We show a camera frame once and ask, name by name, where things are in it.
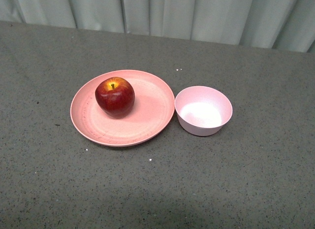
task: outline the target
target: red apple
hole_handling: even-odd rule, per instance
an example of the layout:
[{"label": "red apple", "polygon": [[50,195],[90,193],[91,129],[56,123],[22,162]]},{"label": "red apple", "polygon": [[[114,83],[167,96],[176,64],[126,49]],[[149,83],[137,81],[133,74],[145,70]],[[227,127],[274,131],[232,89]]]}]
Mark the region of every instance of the red apple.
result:
[{"label": "red apple", "polygon": [[98,105],[115,118],[126,116],[134,104],[134,90],[123,78],[111,77],[104,80],[95,90]]}]

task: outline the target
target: pink plate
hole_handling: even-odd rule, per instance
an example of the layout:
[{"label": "pink plate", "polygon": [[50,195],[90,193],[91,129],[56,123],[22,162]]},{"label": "pink plate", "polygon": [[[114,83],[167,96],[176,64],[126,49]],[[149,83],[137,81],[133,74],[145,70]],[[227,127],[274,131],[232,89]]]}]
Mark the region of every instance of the pink plate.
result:
[{"label": "pink plate", "polygon": [[[108,116],[95,100],[95,89],[104,80],[118,76],[134,88],[131,113],[121,119]],[[160,133],[171,120],[174,94],[160,78],[138,70],[117,70],[86,83],[74,96],[70,115],[74,126],[87,139],[106,146],[124,147],[142,143]]]}]

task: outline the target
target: gray table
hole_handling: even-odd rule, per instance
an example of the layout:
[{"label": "gray table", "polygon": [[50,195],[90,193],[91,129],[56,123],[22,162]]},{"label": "gray table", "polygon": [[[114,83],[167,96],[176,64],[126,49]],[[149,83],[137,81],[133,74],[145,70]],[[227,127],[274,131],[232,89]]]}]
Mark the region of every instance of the gray table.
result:
[{"label": "gray table", "polygon": [[[0,22],[0,69],[0,228],[315,227],[314,54]],[[218,89],[232,119],[93,143],[71,101],[120,69]]]}]

